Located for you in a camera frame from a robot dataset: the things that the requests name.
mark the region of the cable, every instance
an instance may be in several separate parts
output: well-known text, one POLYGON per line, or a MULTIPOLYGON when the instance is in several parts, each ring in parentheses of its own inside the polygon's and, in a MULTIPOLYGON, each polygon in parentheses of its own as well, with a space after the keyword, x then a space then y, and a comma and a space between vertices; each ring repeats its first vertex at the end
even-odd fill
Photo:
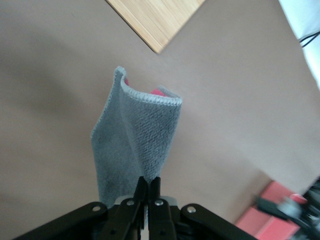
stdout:
POLYGON ((307 40, 307 39, 309 39, 311 37, 313 37, 313 38, 311 38, 306 44, 302 45, 301 47, 304 48, 305 46, 307 46, 309 43, 311 43, 319 35, 320 35, 320 31, 315 32, 315 33, 313 33, 311 35, 308 35, 306 37, 303 37, 302 39, 299 40, 300 43, 302 43, 304 40, 307 40))

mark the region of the microfiber towel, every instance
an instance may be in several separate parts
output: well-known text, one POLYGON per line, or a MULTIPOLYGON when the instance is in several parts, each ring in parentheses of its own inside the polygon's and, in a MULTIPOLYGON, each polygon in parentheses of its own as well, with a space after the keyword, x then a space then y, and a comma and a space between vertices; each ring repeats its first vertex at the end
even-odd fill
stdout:
POLYGON ((114 71, 113 86, 92 130, 99 198, 108 208, 135 192, 140 176, 159 177, 180 116, 182 100, 160 86, 155 94, 132 89, 126 71, 114 71))

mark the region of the beige wall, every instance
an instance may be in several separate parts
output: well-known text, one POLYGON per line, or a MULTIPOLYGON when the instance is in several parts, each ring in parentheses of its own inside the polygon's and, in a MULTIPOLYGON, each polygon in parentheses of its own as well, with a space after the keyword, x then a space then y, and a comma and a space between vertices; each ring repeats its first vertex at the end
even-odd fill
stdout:
POLYGON ((276 0, 207 0, 160 54, 103 0, 0 2, 0 239, 98 199, 90 131, 113 70, 183 98, 162 193, 234 221, 320 172, 320 95, 276 0))

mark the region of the metal screw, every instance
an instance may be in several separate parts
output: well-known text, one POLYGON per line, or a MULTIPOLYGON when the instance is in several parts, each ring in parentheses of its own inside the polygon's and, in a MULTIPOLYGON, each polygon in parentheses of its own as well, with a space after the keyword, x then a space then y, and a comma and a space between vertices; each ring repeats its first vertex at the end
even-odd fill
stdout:
POLYGON ((128 206, 132 206, 132 205, 134 205, 134 204, 135 204, 135 202, 134 202, 134 201, 132 201, 132 200, 129 200, 129 201, 127 201, 127 202, 126 202, 126 204, 127 204, 128 206))
POLYGON ((94 206, 93 208, 92 208, 92 211, 93 212, 98 212, 98 211, 100 211, 101 210, 101 207, 100 206, 94 206))
POLYGON ((158 200, 154 201, 154 204, 157 205, 157 206, 161 206, 161 205, 164 204, 164 201, 162 201, 161 199, 158 199, 158 200))
POLYGON ((197 211, 194 206, 188 206, 186 210, 190 214, 194 214, 197 211))

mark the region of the wooden panel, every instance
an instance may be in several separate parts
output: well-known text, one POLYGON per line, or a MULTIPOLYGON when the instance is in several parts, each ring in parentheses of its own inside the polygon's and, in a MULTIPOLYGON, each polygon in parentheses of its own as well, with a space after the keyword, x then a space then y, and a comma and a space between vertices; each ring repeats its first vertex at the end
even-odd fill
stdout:
POLYGON ((156 53, 177 34, 205 0, 107 0, 156 53))

